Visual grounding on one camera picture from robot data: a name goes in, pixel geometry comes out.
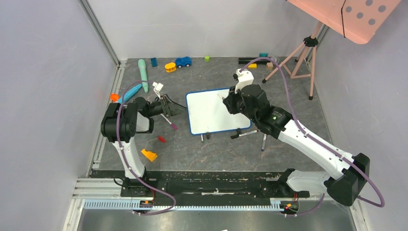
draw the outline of black string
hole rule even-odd
[[[344,7],[344,5],[345,5],[345,1],[347,1],[347,0],[344,0],[343,6],[342,6],[342,8],[341,8],[341,10],[340,10],[340,13],[341,13],[341,15],[342,15],[342,25],[343,25],[343,36],[344,36],[344,38],[345,38],[345,31],[344,31],[343,7]]]

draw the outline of whiteboard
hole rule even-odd
[[[186,94],[190,131],[193,135],[207,132],[249,128],[251,121],[242,114],[231,115],[222,99],[228,96],[229,89],[216,89]]]

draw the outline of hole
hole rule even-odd
[[[369,25],[374,25],[375,24],[375,19],[373,19],[373,18],[371,18],[370,20],[369,20]]]
[[[382,6],[380,6],[380,7],[378,8],[378,12],[382,13],[382,12],[384,12],[386,9],[387,9],[387,7],[384,6],[384,5],[382,5]]]

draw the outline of wooden block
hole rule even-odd
[[[267,69],[272,70],[273,69],[273,63],[267,63]]]
[[[248,69],[256,69],[257,65],[256,64],[251,64],[248,66]]]

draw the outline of black clip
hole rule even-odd
[[[317,38],[312,38],[311,36],[309,36],[303,39],[303,43],[307,47],[315,47],[319,44],[319,41],[317,40]]]
[[[238,138],[238,137],[240,136],[240,134],[241,134],[241,128],[237,129],[237,134],[236,134],[236,135],[231,136],[231,139]]]

